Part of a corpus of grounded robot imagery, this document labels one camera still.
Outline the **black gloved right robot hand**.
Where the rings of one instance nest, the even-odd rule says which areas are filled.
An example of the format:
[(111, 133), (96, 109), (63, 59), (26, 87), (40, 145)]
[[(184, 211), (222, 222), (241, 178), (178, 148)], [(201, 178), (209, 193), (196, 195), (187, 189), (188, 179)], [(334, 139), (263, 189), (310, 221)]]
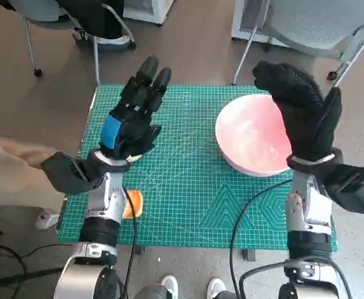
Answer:
[(315, 162), (333, 153), (334, 133), (342, 114), (339, 87), (323, 96), (314, 78), (290, 64), (259, 62), (256, 88), (270, 93), (281, 111), (292, 155)]

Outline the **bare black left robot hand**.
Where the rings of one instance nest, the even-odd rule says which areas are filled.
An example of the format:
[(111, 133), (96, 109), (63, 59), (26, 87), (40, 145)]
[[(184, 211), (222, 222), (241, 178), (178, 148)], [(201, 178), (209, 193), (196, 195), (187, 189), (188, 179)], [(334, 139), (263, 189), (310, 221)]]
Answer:
[(151, 123), (167, 91), (172, 71), (150, 56), (124, 86), (118, 104), (109, 112), (100, 135), (100, 151), (113, 159), (139, 156), (155, 147), (161, 125)]

